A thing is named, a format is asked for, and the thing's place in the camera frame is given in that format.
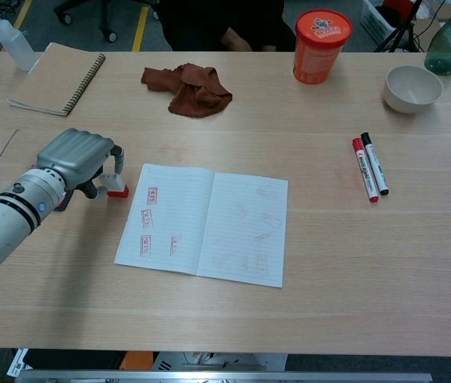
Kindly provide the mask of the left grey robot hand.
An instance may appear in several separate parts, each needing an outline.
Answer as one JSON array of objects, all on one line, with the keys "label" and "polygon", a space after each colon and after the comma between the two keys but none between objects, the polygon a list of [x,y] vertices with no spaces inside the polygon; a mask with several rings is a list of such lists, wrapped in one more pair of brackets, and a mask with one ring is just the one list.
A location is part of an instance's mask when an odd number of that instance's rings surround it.
[{"label": "left grey robot hand", "polygon": [[89,199],[98,195],[102,173],[121,175],[125,153],[112,139],[69,128],[47,144],[38,154],[36,167],[55,172],[65,190],[79,190]]}]

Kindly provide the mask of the small white red stamp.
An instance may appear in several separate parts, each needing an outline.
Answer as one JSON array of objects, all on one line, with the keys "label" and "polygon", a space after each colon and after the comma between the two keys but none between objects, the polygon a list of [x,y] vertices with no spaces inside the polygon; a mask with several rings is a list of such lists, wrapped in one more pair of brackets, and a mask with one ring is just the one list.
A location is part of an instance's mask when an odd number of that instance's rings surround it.
[{"label": "small white red stamp", "polygon": [[99,183],[98,195],[116,198],[127,198],[129,196],[129,188],[119,174],[102,173],[97,179]]}]

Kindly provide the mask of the brown spiral notebook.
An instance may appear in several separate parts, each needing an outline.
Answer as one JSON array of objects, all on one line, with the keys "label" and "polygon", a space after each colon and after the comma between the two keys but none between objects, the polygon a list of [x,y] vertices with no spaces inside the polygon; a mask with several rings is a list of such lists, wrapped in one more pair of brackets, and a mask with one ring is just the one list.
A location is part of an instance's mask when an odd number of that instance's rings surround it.
[{"label": "brown spiral notebook", "polygon": [[51,42],[8,102],[22,109],[68,116],[105,60],[103,53]]}]

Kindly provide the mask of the brown crumpled cloth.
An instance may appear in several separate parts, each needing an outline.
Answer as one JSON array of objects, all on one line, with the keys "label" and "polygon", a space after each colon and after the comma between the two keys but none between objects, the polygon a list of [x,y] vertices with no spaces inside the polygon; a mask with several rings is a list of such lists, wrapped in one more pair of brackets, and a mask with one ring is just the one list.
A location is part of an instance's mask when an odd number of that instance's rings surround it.
[{"label": "brown crumpled cloth", "polygon": [[233,100],[214,67],[192,63],[175,69],[145,67],[140,82],[149,91],[171,93],[173,98],[168,111],[179,116],[204,118],[215,115],[223,112]]}]

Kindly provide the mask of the open white lined notebook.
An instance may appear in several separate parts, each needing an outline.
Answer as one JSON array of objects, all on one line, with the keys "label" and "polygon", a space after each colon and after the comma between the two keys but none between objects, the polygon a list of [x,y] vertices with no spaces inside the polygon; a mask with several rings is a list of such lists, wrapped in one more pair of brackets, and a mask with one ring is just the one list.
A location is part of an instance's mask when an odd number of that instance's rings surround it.
[{"label": "open white lined notebook", "polygon": [[280,288],[287,180],[144,164],[114,262]]}]

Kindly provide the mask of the clear plastic squeeze bottle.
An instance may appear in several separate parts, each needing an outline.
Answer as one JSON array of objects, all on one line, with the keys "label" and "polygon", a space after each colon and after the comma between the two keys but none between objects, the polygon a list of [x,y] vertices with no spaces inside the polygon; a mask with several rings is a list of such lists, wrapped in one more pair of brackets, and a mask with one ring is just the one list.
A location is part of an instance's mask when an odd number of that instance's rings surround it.
[{"label": "clear plastic squeeze bottle", "polygon": [[37,54],[24,34],[6,19],[0,18],[0,43],[16,62],[18,68],[29,72],[38,61]]}]

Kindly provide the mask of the black office chair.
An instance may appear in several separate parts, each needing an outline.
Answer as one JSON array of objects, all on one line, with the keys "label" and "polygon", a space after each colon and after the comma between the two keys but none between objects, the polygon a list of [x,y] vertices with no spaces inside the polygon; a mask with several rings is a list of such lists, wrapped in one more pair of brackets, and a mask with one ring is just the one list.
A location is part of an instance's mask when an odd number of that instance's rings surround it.
[{"label": "black office chair", "polygon": [[[65,0],[61,4],[55,6],[53,8],[53,12],[57,16],[58,21],[65,26],[69,26],[73,19],[72,16],[68,13],[69,10],[76,8],[82,4],[87,2],[91,2],[92,0]],[[101,31],[104,39],[108,43],[114,43],[117,40],[117,34],[109,28],[109,15],[108,15],[108,7],[109,3],[112,0],[98,0],[99,1],[99,10],[100,10],[100,21],[99,21],[99,30]],[[155,6],[159,0],[132,0],[133,2],[138,2],[142,4],[146,4],[148,6]]]}]

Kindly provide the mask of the orange object under table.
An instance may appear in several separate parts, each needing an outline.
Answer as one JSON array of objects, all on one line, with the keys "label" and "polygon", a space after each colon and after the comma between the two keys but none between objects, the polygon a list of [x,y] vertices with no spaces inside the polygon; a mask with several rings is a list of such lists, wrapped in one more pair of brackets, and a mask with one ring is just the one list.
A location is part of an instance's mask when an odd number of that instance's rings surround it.
[{"label": "orange object under table", "polygon": [[120,370],[149,371],[154,363],[152,351],[128,351],[120,365]]}]

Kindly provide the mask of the white printed plastic bag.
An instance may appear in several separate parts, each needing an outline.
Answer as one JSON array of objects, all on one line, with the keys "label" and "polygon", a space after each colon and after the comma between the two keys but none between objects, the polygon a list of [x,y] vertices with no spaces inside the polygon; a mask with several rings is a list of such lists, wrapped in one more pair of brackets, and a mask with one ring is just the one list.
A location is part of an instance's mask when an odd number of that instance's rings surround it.
[{"label": "white printed plastic bag", "polygon": [[24,358],[28,351],[28,348],[17,349],[6,373],[8,377],[18,377],[22,371],[31,369],[31,367],[24,362]]}]

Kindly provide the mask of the orange canister with lid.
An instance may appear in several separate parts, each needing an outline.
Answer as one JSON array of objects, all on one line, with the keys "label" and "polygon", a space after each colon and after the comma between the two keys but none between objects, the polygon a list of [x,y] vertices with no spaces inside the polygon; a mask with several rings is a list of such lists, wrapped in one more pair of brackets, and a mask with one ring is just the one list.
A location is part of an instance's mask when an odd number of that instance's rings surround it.
[{"label": "orange canister with lid", "polygon": [[308,85],[323,83],[352,34],[352,24],[334,10],[309,10],[295,26],[296,45],[293,74]]}]

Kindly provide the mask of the red whiteboard marker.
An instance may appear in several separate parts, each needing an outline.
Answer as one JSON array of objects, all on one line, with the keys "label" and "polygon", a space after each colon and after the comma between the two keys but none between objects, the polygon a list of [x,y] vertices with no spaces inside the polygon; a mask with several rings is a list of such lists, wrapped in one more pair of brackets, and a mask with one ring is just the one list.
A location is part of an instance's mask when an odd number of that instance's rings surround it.
[{"label": "red whiteboard marker", "polygon": [[371,203],[378,202],[378,192],[376,185],[373,181],[370,166],[368,164],[368,159],[366,158],[366,153],[362,145],[362,141],[359,137],[352,140],[352,145],[355,151],[355,155],[358,161],[358,166],[360,172],[362,173],[362,179],[365,184],[366,192]]}]

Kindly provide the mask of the black whiteboard marker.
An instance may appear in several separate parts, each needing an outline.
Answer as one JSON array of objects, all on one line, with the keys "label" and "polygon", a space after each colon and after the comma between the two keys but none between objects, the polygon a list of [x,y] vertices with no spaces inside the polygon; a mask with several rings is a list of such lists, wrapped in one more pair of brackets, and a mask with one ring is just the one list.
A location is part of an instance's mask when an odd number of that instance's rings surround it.
[{"label": "black whiteboard marker", "polygon": [[382,166],[378,159],[376,150],[374,148],[372,140],[370,139],[370,135],[368,132],[364,132],[361,134],[360,138],[362,140],[364,149],[366,150],[371,170],[374,174],[374,178],[378,186],[379,194],[381,196],[387,196],[389,195],[390,190],[388,187],[388,183],[386,182],[386,177],[384,171],[382,170]]}]

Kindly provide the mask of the white plastic basket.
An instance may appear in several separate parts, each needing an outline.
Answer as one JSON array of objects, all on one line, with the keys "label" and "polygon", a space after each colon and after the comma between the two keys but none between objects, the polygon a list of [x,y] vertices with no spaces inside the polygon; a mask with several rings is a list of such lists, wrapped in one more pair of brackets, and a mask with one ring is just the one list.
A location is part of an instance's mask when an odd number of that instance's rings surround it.
[{"label": "white plastic basket", "polygon": [[378,44],[389,37],[395,28],[379,13],[377,6],[381,6],[383,0],[362,0],[360,24],[366,32]]}]

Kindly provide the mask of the white ceramic bowl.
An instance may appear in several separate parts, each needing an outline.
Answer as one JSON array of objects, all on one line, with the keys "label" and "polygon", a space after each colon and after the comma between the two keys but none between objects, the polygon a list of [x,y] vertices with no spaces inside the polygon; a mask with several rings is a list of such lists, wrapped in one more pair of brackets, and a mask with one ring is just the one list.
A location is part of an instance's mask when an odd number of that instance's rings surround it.
[{"label": "white ceramic bowl", "polygon": [[418,114],[439,101],[443,91],[441,80],[429,70],[400,65],[387,73],[382,97],[395,112]]}]

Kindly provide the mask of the black tripod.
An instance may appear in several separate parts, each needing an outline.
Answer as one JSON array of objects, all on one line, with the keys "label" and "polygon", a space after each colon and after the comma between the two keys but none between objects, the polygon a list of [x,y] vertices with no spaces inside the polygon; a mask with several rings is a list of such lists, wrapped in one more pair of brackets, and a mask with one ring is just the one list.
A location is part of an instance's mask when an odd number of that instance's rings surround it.
[{"label": "black tripod", "polygon": [[[407,49],[411,53],[419,53],[420,50],[417,47],[413,35],[413,27],[417,11],[420,8],[422,0],[415,0],[412,5],[412,9],[405,21],[396,28],[375,50],[375,53],[386,52],[394,53],[396,49]],[[405,45],[401,45],[402,38],[408,35],[408,41]]]}]

